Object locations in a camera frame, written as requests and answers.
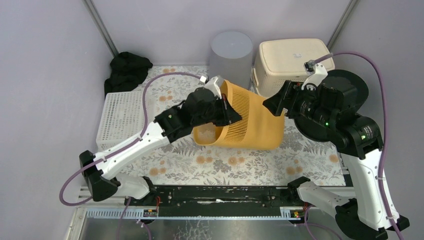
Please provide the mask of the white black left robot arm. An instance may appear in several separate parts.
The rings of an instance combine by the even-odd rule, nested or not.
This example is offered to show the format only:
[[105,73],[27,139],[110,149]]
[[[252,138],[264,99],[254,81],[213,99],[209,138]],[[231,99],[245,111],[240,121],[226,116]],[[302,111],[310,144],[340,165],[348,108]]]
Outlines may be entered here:
[[86,150],[79,155],[91,199],[101,202],[123,190],[144,206],[152,204],[155,200],[153,185],[146,178],[125,177],[121,170],[153,150],[191,134],[195,127],[209,123],[226,127],[241,120],[242,116],[231,106],[225,94],[215,95],[205,87],[197,88],[181,103],[155,116],[144,130],[123,142],[104,151],[92,153]]

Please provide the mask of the black bin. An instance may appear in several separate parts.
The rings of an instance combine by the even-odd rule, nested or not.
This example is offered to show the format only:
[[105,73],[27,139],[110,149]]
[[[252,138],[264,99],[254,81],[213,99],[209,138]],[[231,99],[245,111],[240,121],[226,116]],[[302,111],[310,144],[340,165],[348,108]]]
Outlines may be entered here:
[[[369,96],[369,88],[365,81],[359,77],[357,74],[342,70],[342,69],[336,69],[331,70],[327,77],[357,77],[359,78],[359,109],[362,107],[362,105],[365,103]],[[305,118],[295,119],[294,120],[295,126],[297,129],[307,138],[317,141],[317,142],[329,142],[332,138],[337,138],[340,135],[339,128],[336,129],[329,129],[322,127],[310,120],[307,120]]]

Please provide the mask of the yellow perforated waste bin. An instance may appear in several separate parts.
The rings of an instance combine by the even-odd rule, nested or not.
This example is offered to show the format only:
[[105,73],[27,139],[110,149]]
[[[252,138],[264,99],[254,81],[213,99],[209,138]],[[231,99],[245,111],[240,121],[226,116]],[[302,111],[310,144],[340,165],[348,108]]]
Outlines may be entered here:
[[281,145],[285,117],[271,114],[263,106],[265,97],[228,80],[220,90],[242,120],[223,127],[212,123],[195,127],[192,136],[197,145],[253,150],[273,150]]

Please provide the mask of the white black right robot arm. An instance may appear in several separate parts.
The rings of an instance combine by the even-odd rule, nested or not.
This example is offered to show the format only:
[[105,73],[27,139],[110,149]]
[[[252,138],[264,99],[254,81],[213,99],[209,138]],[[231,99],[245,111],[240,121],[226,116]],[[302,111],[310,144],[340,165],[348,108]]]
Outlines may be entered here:
[[300,177],[288,184],[287,201],[319,208],[351,239],[386,240],[388,231],[404,230],[410,223],[382,197],[382,134],[374,120],[358,114],[367,97],[368,87],[361,78],[329,76],[314,90],[287,81],[263,105],[276,117],[285,113],[307,138],[332,143],[355,192],[354,197],[343,197]]

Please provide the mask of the white perforated plastic basket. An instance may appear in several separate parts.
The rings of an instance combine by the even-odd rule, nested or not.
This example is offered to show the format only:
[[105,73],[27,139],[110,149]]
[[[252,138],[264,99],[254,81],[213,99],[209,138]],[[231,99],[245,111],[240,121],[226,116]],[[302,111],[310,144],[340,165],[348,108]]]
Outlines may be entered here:
[[155,104],[155,98],[142,91],[108,93],[96,136],[97,150],[105,151],[140,132],[154,118]]

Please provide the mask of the cream large plastic basket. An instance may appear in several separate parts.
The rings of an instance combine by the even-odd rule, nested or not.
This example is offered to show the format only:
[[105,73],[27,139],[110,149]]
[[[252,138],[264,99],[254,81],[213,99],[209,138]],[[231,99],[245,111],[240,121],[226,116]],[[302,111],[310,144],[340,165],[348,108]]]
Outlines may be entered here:
[[285,81],[304,82],[308,73],[304,63],[329,54],[325,43],[317,38],[292,38],[264,41],[259,44],[251,70],[257,94],[269,98]]

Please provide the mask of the grey bin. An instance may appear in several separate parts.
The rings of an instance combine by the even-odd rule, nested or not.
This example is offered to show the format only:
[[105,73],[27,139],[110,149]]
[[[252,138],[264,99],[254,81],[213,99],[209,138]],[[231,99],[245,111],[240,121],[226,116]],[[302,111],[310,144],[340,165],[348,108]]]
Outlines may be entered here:
[[210,44],[208,76],[221,76],[244,88],[251,86],[253,41],[245,33],[224,31],[217,34]]

